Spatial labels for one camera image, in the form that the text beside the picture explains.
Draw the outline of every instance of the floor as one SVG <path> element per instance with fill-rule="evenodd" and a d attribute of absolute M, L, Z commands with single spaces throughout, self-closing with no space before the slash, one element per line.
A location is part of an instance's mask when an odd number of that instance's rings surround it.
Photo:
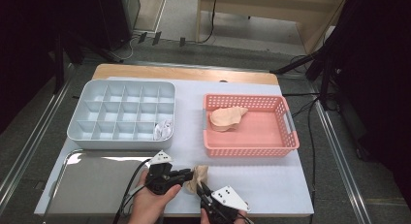
<path fill-rule="evenodd" d="M 157 26 L 157 31 L 162 32 L 159 44 L 153 46 L 151 39 L 141 44 L 135 41 L 130 44 L 133 50 L 125 45 L 113 53 L 122 58 L 128 57 L 124 60 L 126 64 L 200 65 L 208 69 L 223 67 L 262 73 L 288 65 L 296 55 L 304 54 L 293 22 L 254 17 L 248 20 L 242 16 L 228 15 L 216 15 L 216 28 L 210 42 L 181 48 L 178 45 L 180 37 L 194 40 L 195 4 L 196 0 L 166 0 Z M 203 16 L 207 19 L 208 14 L 203 13 Z M 205 27 L 202 37 L 206 37 L 207 33 Z M 43 217 L 33 214 L 42 194 L 42 182 L 47 181 L 64 144 L 67 126 L 76 108 L 76 97 L 91 79 L 95 67 L 104 63 L 92 52 L 86 51 L 85 54 L 87 57 L 82 65 L 68 67 L 66 75 L 69 85 L 62 89 L 59 99 L 50 92 L 53 89 L 51 80 L 0 136 L 2 181 L 10 175 L 9 171 L 19 154 L 27 151 L 27 147 L 33 149 L 28 151 L 30 160 L 22 167 L 13 196 L 9 198 L 8 205 L 0 209 L 0 223 L 42 223 Z M 284 95 L 318 90 L 319 80 L 306 80 L 304 70 L 301 66 L 278 76 Z M 312 100 L 311 96 L 287 97 L 292 113 L 298 112 Z M 56 104 L 54 109 L 49 107 L 52 102 Z M 46 128 L 38 130 L 40 138 L 33 140 L 30 135 L 38 129 L 38 120 L 42 120 L 47 110 L 50 116 L 44 121 Z M 301 142 L 299 155 L 307 185 L 310 191 L 316 191 L 313 221 L 309 217 L 253 218 L 253 221 L 288 224 L 411 223 L 410 209 L 395 186 L 390 171 L 378 162 L 364 162 L 357 157 L 353 140 L 339 113 L 323 112 L 321 107 L 316 106 L 309 118 L 308 122 L 308 111 L 305 111 L 296 115 L 294 123 Z M 314 144 L 311 144 L 309 129 Z M 69 219 L 48 223 L 110 223 L 110 219 L 101 218 L 72 222 Z M 167 218 L 165 223 L 199 222 L 198 219 Z"/>

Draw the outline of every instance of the table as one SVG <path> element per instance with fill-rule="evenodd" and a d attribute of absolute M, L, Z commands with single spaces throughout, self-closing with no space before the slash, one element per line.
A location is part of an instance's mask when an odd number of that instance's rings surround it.
<path fill-rule="evenodd" d="M 306 53 L 321 43 L 338 20 L 345 0 L 217 0 L 216 13 L 295 21 Z M 212 12 L 214 0 L 198 0 L 196 40 L 199 41 L 201 11 Z"/>
<path fill-rule="evenodd" d="M 244 92 L 260 92 L 262 94 L 281 93 L 275 75 L 221 69 L 207 70 L 201 68 L 184 69 L 103 64 L 98 66 L 93 79 L 112 79 L 112 77 L 116 77 L 118 80 L 137 78 L 139 80 L 161 79 L 172 81 L 177 92 L 184 95 L 200 94 L 203 92 L 204 86 L 212 92 L 223 88 L 225 89 L 223 91 L 233 92 L 238 89 L 244 90 L 245 87 L 247 91 Z M 193 85 L 196 85 L 196 89 L 180 89 L 184 88 L 184 86 L 193 87 Z M 218 189 L 225 185 L 232 185 L 251 206 L 252 210 L 249 213 L 251 217 L 307 216 L 313 212 L 300 158 L 296 150 L 284 158 L 276 159 L 208 158 L 203 150 L 203 143 L 199 141 L 202 127 L 197 128 L 195 124 L 198 119 L 201 119 L 196 117 L 196 113 L 202 115 L 201 101 L 203 97 L 202 95 L 196 95 L 195 97 L 190 97 L 190 100 L 191 98 L 197 99 L 196 105 L 193 107 L 199 108 L 189 108 L 188 110 L 180 111 L 180 114 L 176 113 L 175 126 L 182 126 L 177 120 L 182 116 L 187 116 L 183 123 L 184 125 L 194 126 L 193 128 L 188 128 L 189 131 L 193 129 L 194 134 L 188 132 L 181 133 L 182 131 L 178 131 L 175 128 L 173 145 L 165 150 L 174 159 L 174 167 L 182 169 L 196 164 L 209 165 L 209 186 L 212 189 Z M 176 99 L 180 104 L 184 102 L 181 101 L 180 97 L 176 97 Z M 78 148 L 79 146 L 69 139 L 65 142 L 35 213 L 42 215 L 46 212 L 47 203 L 49 202 L 48 194 L 52 190 L 53 183 L 57 180 L 63 160 L 66 155 Z M 165 216 L 198 216 L 199 212 L 198 198 L 186 192 L 180 192 L 171 201 L 170 205 L 166 207 Z"/>

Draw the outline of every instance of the person's left hand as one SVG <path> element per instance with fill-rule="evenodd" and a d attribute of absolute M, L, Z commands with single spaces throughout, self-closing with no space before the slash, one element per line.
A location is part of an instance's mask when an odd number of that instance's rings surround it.
<path fill-rule="evenodd" d="M 147 170 L 142 171 L 138 186 L 145 184 L 147 174 Z M 177 184 L 164 195 L 156 195 L 146 187 L 140 190 L 134 197 L 129 224 L 154 224 L 164 212 L 166 204 L 177 195 L 180 189 L 181 186 Z"/>

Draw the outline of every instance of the metal tray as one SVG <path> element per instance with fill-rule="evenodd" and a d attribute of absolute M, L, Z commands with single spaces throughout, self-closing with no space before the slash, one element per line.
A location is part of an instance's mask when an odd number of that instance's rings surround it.
<path fill-rule="evenodd" d="M 134 171 L 142 161 L 156 153 L 73 151 L 66 157 L 51 190 L 43 223 L 112 223 Z M 137 184 L 140 173 L 133 184 Z"/>

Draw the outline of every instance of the gray floor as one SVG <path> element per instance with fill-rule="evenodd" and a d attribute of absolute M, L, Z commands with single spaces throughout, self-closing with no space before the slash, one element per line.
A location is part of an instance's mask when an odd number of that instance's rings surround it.
<path fill-rule="evenodd" d="M 196 14 L 193 5 L 196 5 L 196 1 L 194 4 L 187 1 L 185 6 L 178 5 L 178 1 L 181 2 L 181 0 L 167 0 L 158 30 L 163 32 L 162 39 L 178 40 L 180 37 L 187 37 L 187 40 L 193 40 L 190 38 L 194 38 L 193 28 Z M 208 14 L 203 15 L 203 19 L 207 19 Z M 128 45 L 116 51 L 115 54 L 123 58 L 129 57 L 125 60 L 125 64 L 173 63 L 224 67 L 229 70 L 236 68 L 236 70 L 262 73 L 281 68 L 289 64 L 294 55 L 303 54 L 303 47 L 296 35 L 298 33 L 296 33 L 295 24 L 292 22 L 260 18 L 251 18 L 252 21 L 248 21 L 240 16 L 217 15 L 216 17 L 216 24 L 220 28 L 216 28 L 215 35 L 205 45 L 190 44 L 181 48 L 178 42 L 162 40 L 158 45 L 153 46 L 152 39 L 147 39 L 141 44 L 137 44 L 137 41 L 133 42 L 133 54 Z M 247 34 L 246 31 L 238 32 L 240 29 L 248 29 L 253 34 Z M 206 33 L 205 26 L 202 30 L 203 37 Z M 74 75 L 67 93 L 50 120 L 48 128 L 40 136 L 41 140 L 35 145 L 36 150 L 33 157 L 21 175 L 14 195 L 0 216 L 2 224 L 42 222 L 42 217 L 33 214 L 42 194 L 41 190 L 34 187 L 39 181 L 47 181 L 55 159 L 66 140 L 67 127 L 77 104 L 76 96 L 80 96 L 83 86 L 91 79 L 96 66 L 104 63 L 102 58 L 91 52 L 86 51 L 85 55 L 86 59 L 82 65 L 72 67 Z M 304 68 L 298 68 L 298 71 L 303 72 Z M 297 71 L 291 71 L 278 78 L 283 94 L 311 92 L 312 87 L 318 87 L 319 83 L 316 81 L 311 84 L 304 78 L 303 73 Z M 52 98 L 52 90 L 53 80 L 0 135 L 0 179 L 2 181 L 24 149 L 37 121 L 47 108 Z M 310 96 L 287 97 L 292 112 L 297 112 L 311 100 Z M 332 128 L 338 136 L 353 178 L 363 195 L 371 223 L 411 223 L 410 209 L 404 203 L 391 172 L 378 162 L 364 162 L 358 159 L 353 140 L 341 116 L 337 112 L 328 112 L 328 115 L 331 117 Z M 358 221 L 354 212 L 320 115 L 314 110 L 310 117 L 316 150 L 316 196 L 313 223 L 363 223 Z M 307 185 L 312 190 L 314 158 L 308 132 L 307 112 L 295 117 L 294 122 L 300 139 L 299 154 L 303 171 Z M 253 220 L 255 223 L 309 223 L 309 217 L 253 218 Z M 106 222 L 110 223 L 110 219 L 108 221 L 85 219 L 83 222 L 77 220 L 72 223 Z M 198 220 L 166 219 L 165 223 L 198 223 Z"/>

